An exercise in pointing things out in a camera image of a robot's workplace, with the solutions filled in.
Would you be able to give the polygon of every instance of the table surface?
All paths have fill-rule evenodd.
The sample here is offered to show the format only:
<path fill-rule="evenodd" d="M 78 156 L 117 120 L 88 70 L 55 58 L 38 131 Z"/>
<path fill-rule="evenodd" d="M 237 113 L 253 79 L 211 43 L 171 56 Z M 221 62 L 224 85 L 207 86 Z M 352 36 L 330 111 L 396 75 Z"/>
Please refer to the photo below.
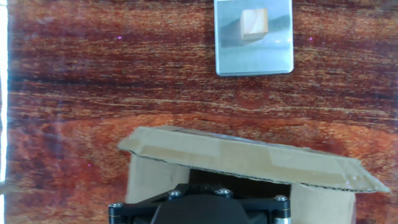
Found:
<path fill-rule="evenodd" d="M 107 223 L 116 144 L 163 124 L 358 158 L 392 193 L 357 194 L 357 223 L 398 223 L 397 1 L 294 0 L 294 71 L 250 78 L 216 75 L 211 0 L 8 10 L 6 223 Z"/>

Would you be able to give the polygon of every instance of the silver metal plate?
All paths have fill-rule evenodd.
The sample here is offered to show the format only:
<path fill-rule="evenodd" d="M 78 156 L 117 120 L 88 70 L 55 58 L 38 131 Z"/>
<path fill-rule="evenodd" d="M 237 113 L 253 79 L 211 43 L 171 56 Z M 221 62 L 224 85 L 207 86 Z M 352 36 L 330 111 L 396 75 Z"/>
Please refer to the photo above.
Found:
<path fill-rule="evenodd" d="M 268 33 L 241 40 L 243 10 L 268 10 Z M 293 70 L 292 0 L 215 0 L 216 72 L 220 76 L 289 73 Z"/>

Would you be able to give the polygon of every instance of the cardboard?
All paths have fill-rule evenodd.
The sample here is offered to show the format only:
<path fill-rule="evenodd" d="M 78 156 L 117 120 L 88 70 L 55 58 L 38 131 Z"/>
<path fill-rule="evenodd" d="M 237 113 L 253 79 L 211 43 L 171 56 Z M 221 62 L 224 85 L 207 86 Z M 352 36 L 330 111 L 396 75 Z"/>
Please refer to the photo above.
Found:
<path fill-rule="evenodd" d="M 174 126 L 137 128 L 118 147 L 135 155 L 127 203 L 187 183 L 190 169 L 290 184 L 292 222 L 297 224 L 349 224 L 356 192 L 389 192 L 357 159 L 310 148 Z"/>

